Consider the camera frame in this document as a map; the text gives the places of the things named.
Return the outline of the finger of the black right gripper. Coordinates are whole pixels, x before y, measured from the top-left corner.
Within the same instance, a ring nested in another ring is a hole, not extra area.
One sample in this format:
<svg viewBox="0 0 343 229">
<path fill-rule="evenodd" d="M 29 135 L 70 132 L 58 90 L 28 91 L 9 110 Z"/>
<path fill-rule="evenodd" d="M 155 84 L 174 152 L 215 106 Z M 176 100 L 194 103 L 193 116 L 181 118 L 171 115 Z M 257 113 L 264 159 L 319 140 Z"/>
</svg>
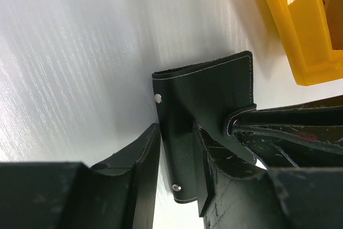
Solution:
<svg viewBox="0 0 343 229">
<path fill-rule="evenodd" d="M 230 135 L 266 167 L 341 167 L 342 98 L 230 116 Z"/>
</svg>

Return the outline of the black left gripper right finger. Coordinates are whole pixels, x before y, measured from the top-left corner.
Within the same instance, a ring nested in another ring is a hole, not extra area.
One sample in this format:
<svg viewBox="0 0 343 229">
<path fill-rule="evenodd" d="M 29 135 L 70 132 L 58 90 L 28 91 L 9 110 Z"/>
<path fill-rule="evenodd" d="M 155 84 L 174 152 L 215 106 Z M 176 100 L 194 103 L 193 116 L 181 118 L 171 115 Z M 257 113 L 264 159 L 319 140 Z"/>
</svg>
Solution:
<svg viewBox="0 0 343 229">
<path fill-rule="evenodd" d="M 206 228 L 342 228 L 341 167 L 261 169 L 198 123 L 193 157 Z"/>
</svg>

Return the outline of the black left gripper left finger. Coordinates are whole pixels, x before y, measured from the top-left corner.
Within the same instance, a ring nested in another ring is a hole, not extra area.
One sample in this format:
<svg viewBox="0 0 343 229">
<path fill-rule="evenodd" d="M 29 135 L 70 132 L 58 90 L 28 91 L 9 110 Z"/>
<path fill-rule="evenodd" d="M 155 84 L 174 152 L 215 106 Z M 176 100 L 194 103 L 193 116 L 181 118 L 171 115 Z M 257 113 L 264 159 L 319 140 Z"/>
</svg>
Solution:
<svg viewBox="0 0 343 229">
<path fill-rule="evenodd" d="M 1 228 L 152 228 L 160 127 L 91 167 L 1 163 Z"/>
</svg>

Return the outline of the black leather card holder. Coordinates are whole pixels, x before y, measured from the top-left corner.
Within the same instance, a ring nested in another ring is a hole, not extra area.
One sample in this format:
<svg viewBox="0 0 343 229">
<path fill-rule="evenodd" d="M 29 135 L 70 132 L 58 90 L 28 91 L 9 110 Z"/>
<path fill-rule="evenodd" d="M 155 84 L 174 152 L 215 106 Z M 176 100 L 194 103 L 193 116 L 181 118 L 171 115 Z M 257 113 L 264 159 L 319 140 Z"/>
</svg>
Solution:
<svg viewBox="0 0 343 229">
<path fill-rule="evenodd" d="M 214 61 L 152 74 L 153 93 L 175 202 L 197 199 L 192 130 L 198 122 L 223 147 L 255 164 L 226 133 L 227 117 L 253 105 L 253 58 L 243 51 Z"/>
</svg>

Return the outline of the yellow plastic bin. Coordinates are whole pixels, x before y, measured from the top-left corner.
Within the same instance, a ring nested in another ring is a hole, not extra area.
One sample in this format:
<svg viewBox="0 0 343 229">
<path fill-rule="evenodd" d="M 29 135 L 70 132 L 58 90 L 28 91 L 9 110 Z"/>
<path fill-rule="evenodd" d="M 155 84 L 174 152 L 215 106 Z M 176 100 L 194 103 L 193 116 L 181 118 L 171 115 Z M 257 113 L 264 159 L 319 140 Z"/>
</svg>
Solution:
<svg viewBox="0 0 343 229">
<path fill-rule="evenodd" d="M 342 78 L 342 0 L 266 0 L 294 79 L 309 86 Z"/>
</svg>

